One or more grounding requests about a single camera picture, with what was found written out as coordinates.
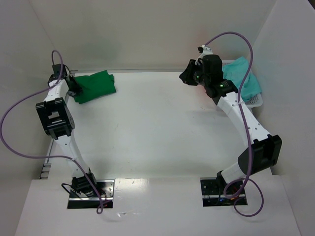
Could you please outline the green t shirt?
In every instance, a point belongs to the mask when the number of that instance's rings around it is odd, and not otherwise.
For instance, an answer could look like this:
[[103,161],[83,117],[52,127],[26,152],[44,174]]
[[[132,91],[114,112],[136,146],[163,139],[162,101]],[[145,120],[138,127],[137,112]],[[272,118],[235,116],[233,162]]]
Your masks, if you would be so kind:
[[74,96],[74,101],[79,104],[116,93],[114,75],[107,70],[89,76],[76,76],[75,80],[82,88],[82,92]]

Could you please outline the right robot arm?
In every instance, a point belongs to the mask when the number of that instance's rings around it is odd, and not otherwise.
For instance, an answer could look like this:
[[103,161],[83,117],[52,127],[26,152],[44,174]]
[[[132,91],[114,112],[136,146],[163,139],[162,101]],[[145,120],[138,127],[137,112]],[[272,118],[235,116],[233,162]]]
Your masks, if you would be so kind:
[[245,179],[276,165],[282,140],[271,135],[254,117],[240,98],[237,87],[223,77],[222,60],[218,55],[190,59],[179,78],[189,86],[201,85],[213,102],[229,117],[244,141],[246,149],[237,162],[218,172],[221,189],[235,180]]

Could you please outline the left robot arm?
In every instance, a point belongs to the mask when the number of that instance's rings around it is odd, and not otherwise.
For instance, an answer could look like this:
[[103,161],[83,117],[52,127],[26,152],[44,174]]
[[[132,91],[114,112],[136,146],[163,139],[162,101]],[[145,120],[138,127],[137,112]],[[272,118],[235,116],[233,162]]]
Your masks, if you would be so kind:
[[79,151],[73,134],[74,119],[64,100],[68,92],[78,91],[79,88],[73,86],[74,77],[71,75],[63,75],[59,82],[57,79],[56,74],[50,76],[48,80],[50,90],[35,108],[45,133],[55,140],[63,155],[69,157],[66,161],[72,171],[72,189],[77,194],[95,197],[97,182]]

